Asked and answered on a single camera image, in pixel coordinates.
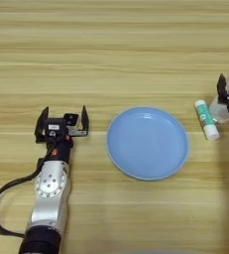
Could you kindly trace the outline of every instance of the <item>glue stick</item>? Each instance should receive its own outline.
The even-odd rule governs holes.
[[[199,121],[203,127],[207,140],[216,140],[220,137],[204,100],[197,100],[194,103]]]

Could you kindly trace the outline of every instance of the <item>plate rim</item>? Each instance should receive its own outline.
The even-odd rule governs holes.
[[[171,172],[170,174],[164,176],[164,177],[158,177],[158,178],[153,178],[153,179],[147,179],[147,178],[141,178],[141,177],[136,177],[132,174],[129,174],[128,172],[126,172],[122,167],[120,167],[116,162],[115,160],[113,159],[111,153],[110,153],[110,150],[109,150],[109,142],[108,142],[108,137],[109,137],[109,132],[110,132],[110,129],[112,127],[112,124],[116,121],[117,118],[119,118],[121,115],[123,115],[124,113],[132,110],[132,109],[139,109],[139,108],[148,108],[148,109],[154,109],[154,110],[157,110],[157,111],[161,111],[163,113],[165,113],[166,115],[170,116],[177,124],[178,126],[180,127],[181,131],[183,132],[184,134],[184,137],[185,137],[185,143],[186,143],[186,151],[185,151],[185,156],[182,160],[182,162],[178,165],[178,167],[173,171]],[[187,136],[187,133],[184,129],[184,126],[177,120],[176,117],[174,117],[172,114],[162,110],[161,108],[158,108],[158,107],[153,107],[153,106],[134,106],[134,107],[129,107],[127,109],[124,109],[123,111],[121,111],[119,114],[117,114],[110,122],[109,124],[109,127],[108,127],[108,130],[107,130],[107,135],[106,135],[106,147],[107,147],[107,153],[108,153],[108,156],[109,158],[111,159],[112,163],[119,169],[119,171],[121,171],[123,174],[125,174],[126,176],[129,176],[129,177],[132,177],[134,179],[137,179],[137,180],[142,180],[142,181],[160,181],[160,180],[163,180],[163,179],[166,179],[166,178],[169,178],[170,176],[176,174],[181,168],[182,166],[186,163],[187,161],[187,158],[189,156],[189,139],[188,139],[188,136]]]

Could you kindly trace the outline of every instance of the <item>plate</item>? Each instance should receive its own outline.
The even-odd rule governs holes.
[[[161,180],[176,173],[188,154],[182,125],[153,107],[134,107],[119,114],[107,133],[113,163],[128,176]]]

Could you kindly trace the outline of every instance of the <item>green label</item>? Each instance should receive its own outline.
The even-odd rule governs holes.
[[[202,126],[214,124],[213,119],[210,113],[208,112],[206,105],[203,104],[203,105],[197,106],[197,114]]]

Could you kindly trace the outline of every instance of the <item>wood grain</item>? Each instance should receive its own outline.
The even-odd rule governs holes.
[[[0,1],[0,187],[28,174],[45,146],[38,115],[88,108],[91,133],[75,140],[61,253],[146,250],[229,254],[229,124],[207,142],[193,102],[229,74],[229,1]],[[120,111],[160,107],[187,131],[183,169],[162,182],[130,179],[108,159],[106,130]],[[33,183],[8,191],[0,220],[24,231]],[[0,254],[21,239],[0,236]]]

